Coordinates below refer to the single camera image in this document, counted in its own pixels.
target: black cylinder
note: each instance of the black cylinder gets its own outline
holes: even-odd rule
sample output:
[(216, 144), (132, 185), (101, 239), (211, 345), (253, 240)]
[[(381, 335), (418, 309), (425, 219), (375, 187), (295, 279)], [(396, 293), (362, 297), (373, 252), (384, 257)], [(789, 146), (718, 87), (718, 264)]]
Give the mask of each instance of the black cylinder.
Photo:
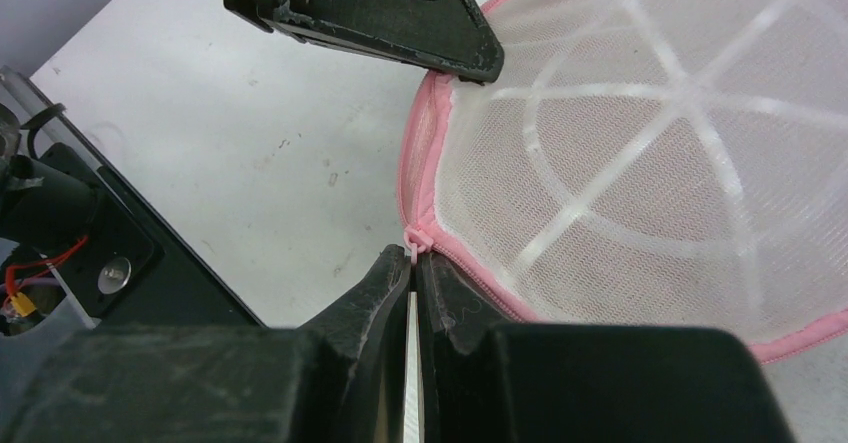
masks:
[(82, 181), (37, 160), (15, 155), (0, 190), (0, 238), (51, 253), (82, 236), (97, 193)]

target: black bracket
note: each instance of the black bracket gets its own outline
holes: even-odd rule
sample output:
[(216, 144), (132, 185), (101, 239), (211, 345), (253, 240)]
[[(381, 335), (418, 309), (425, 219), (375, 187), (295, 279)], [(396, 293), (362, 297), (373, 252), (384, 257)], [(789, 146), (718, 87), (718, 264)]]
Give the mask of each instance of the black bracket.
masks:
[(504, 53), (474, 0), (224, 0), (263, 31), (495, 81)]

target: gray background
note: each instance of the gray background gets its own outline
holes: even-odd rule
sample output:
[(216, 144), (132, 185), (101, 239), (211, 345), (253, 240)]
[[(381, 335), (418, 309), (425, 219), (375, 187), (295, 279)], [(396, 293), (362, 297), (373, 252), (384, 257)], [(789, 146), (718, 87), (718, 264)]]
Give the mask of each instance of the gray background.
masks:
[(0, 66), (32, 75), (111, 0), (0, 0)]

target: black metal plate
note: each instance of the black metal plate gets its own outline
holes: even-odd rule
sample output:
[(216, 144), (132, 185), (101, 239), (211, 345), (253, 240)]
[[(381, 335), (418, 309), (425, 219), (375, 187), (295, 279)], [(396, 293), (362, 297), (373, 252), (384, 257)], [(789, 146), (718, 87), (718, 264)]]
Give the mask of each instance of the black metal plate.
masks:
[[(55, 144), (39, 160), (88, 183), (100, 192), (101, 198), (89, 232), (89, 240), (76, 255), (59, 268), (59, 274), (85, 311), (93, 317), (102, 318), (112, 305), (131, 291), (134, 281), (144, 273), (155, 257), (156, 245), (126, 209), (103, 187), (88, 165), (69, 147), (61, 143)], [(123, 290), (104, 295), (97, 288), (97, 277), (107, 263), (119, 256), (130, 260), (130, 281)]]

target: red wire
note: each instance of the red wire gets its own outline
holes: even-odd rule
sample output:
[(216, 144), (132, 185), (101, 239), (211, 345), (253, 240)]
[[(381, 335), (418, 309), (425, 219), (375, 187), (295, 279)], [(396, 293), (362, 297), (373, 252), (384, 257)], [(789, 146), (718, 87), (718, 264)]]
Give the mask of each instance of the red wire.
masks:
[[(6, 268), (6, 279), (5, 279), (6, 301), (3, 303), (3, 306), (6, 306), (6, 303), (8, 303), (8, 300), (11, 299), (11, 297), (15, 293), (18, 292), (18, 287), (15, 285), (15, 272), (17, 270), (25, 270), (27, 268), (36, 268), (36, 267), (39, 267), (39, 266), (47, 266), (47, 265), (53, 265), (54, 268), (58, 268), (63, 263), (68, 261), (68, 259), (71, 256), (73, 256), (74, 253), (79, 251), (79, 249), (82, 248), (83, 245), (85, 245), (85, 242), (87, 242), (87, 241), (88, 241), (88, 235), (83, 236), (82, 238), (79, 239), (79, 241), (76, 242), (76, 244), (74, 244), (74, 246), (70, 247), (68, 249), (68, 251), (62, 253), (59, 256), (54, 256), (53, 258), (47, 258), (47, 259), (44, 259), (44, 260), (41, 260), (41, 261), (36, 261), (36, 262), (33, 262), (33, 263), (24, 263), (24, 264), (21, 264), (21, 265), (9, 265), (9, 267)], [(43, 275), (45, 275), (49, 272), (50, 272), (50, 267), (48, 266), (47, 269), (45, 269), (44, 271), (38, 273), (35, 276), (27, 278), (27, 279), (29, 280), (31, 278), (38, 278), (39, 276), (43, 276)]]

